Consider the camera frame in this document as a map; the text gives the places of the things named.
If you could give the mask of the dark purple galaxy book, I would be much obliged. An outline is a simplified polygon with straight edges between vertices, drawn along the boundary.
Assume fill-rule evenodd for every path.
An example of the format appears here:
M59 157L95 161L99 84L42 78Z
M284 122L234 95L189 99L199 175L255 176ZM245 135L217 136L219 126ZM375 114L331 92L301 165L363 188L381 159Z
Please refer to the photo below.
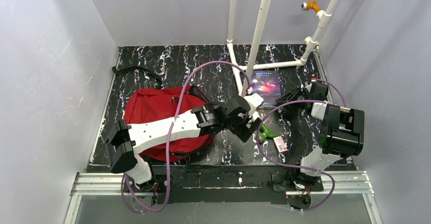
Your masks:
M281 97L277 71L254 71L251 77L253 92L263 98L262 108L274 108Z

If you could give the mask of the red student backpack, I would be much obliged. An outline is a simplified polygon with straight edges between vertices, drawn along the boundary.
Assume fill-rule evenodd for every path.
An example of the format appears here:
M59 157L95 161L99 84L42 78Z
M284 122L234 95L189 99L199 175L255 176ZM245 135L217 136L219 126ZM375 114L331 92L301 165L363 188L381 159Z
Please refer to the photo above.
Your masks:
M173 117L179 102L182 87L143 88L134 92L126 104L124 120L129 123L149 123ZM180 114L209 102L206 95L196 86L187 86L180 108ZM198 138L178 139L170 142L170 162L177 162L200 152L214 141L215 135Z

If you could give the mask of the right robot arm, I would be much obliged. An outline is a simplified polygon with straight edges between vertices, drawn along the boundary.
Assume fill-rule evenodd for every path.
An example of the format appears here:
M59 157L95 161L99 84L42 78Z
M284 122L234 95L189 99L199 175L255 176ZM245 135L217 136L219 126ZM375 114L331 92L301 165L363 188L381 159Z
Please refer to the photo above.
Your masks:
M304 109L321 121L318 145L303 157L296 168L285 175L273 174L273 191L311 191L321 179L321 172L334 162L359 155L364 146L364 112L345 106L327 104L331 83L313 78L306 87L298 86L276 99L282 111Z

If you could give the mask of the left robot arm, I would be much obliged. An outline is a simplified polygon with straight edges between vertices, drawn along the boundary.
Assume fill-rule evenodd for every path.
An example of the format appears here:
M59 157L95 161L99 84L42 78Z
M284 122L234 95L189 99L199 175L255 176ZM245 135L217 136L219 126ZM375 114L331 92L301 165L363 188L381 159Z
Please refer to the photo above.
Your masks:
M152 179L150 165L139 156L145 150L173 140L215 135L223 130L230 130L246 142L261 122L256 110L263 102L254 93L233 97L224 104L207 103L154 122L126 124L119 120L105 138L110 172L126 173L136 184L145 184Z

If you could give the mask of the small red white card box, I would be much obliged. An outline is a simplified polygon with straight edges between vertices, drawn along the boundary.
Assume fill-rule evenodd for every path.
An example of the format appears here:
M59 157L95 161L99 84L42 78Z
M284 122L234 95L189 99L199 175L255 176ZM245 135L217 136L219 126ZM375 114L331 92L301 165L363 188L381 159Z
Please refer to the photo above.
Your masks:
M272 140L274 142L275 148L278 153L283 153L288 151L287 145L281 136L274 137Z

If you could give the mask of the white PVC pipe frame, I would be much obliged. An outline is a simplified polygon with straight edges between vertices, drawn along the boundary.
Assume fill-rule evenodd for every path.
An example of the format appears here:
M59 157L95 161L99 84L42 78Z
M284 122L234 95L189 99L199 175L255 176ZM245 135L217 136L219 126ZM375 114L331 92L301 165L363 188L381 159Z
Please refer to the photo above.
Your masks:
M250 44L250 58L242 66L248 75L253 70L300 67L322 41L341 0L315 0L321 11L303 11L301 4L314 0L230 0L226 45L233 63L234 44ZM257 65L261 44L303 43L305 51L299 58Z

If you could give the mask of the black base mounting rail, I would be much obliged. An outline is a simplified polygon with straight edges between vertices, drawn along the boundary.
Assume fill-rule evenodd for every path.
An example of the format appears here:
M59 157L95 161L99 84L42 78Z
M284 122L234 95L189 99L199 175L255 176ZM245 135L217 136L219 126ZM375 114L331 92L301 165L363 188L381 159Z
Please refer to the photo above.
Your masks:
M286 168L277 166L172 166L169 203L271 202L282 204L292 196L374 194L366 171L329 171L316 184L292 184ZM134 181L122 182L122 174L79 173L72 193L83 196L157 197L164 201L167 190L165 167L155 167L155 179L143 189Z

